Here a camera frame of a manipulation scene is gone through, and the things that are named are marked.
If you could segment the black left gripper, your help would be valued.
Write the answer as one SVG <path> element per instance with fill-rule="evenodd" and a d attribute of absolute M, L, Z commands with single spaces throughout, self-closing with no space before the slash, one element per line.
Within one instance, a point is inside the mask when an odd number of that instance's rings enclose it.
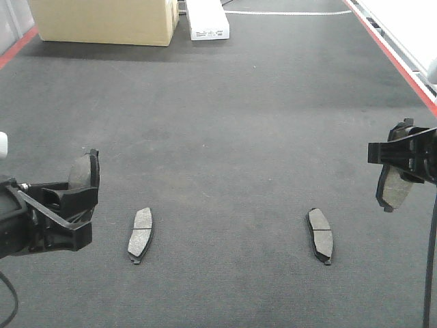
<path fill-rule="evenodd" d="M 78 251 L 92 242 L 98 187 L 18 183 L 1 175 L 1 257 Z"/>

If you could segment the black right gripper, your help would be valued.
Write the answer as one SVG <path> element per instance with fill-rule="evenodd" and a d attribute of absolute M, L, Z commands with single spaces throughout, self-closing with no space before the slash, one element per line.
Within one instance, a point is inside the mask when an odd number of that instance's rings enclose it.
<path fill-rule="evenodd" d="M 404 169 L 401 179 L 436 184 L 436 128 L 411 128 L 405 137 L 382 143 L 368 143 L 368 162 Z M 422 169 L 424 177 L 415 174 Z"/>

